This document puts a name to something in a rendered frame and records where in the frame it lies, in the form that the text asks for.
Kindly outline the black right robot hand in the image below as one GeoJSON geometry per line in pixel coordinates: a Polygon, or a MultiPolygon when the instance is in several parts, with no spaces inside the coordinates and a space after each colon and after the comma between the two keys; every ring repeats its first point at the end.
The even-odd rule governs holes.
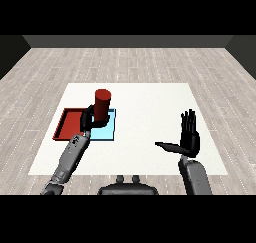
{"type": "Polygon", "coordinates": [[[196,130],[196,115],[192,109],[181,114],[181,137],[179,144],[156,142],[167,152],[195,158],[200,151],[200,135],[196,130]]]}

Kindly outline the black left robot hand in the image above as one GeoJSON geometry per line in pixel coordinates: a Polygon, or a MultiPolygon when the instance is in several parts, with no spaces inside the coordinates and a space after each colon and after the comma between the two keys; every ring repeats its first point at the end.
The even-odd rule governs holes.
{"type": "Polygon", "coordinates": [[[92,116],[94,115],[94,106],[90,105],[88,108],[86,108],[81,116],[80,116],[80,131],[86,132],[90,131],[92,128],[103,128],[107,125],[110,119],[110,115],[107,114],[105,118],[101,121],[96,121],[92,119],[92,116]]]}

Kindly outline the red can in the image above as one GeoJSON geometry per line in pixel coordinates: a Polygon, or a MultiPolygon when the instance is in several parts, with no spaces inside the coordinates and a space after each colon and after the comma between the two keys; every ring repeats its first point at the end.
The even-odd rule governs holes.
{"type": "Polygon", "coordinates": [[[94,120],[103,121],[108,115],[108,109],[111,101],[111,93],[107,89],[98,89],[95,91],[94,120]]]}

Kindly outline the red shallow open box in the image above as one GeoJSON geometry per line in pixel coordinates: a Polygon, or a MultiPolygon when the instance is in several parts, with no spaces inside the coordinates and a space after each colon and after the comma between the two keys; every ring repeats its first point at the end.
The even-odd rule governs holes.
{"type": "Polygon", "coordinates": [[[55,141],[69,141],[75,134],[81,135],[80,117],[84,108],[65,108],[59,119],[55,133],[55,141]]]}

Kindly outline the light blue shallow open box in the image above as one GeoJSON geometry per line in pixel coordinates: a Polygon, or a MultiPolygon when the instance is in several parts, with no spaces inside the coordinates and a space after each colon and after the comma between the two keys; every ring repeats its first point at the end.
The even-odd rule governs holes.
{"type": "Polygon", "coordinates": [[[108,110],[108,115],[110,116],[110,119],[105,127],[93,128],[91,130],[92,141],[113,141],[114,140],[116,110],[113,108],[110,108],[108,110]]]}

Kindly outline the dark grey robot body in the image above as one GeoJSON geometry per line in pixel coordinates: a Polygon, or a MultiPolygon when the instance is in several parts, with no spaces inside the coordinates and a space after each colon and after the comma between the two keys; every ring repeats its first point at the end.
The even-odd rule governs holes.
{"type": "Polygon", "coordinates": [[[158,195],[155,187],[142,184],[138,175],[132,176],[131,183],[124,182],[124,176],[118,175],[116,182],[98,191],[98,195],[158,195]]]}

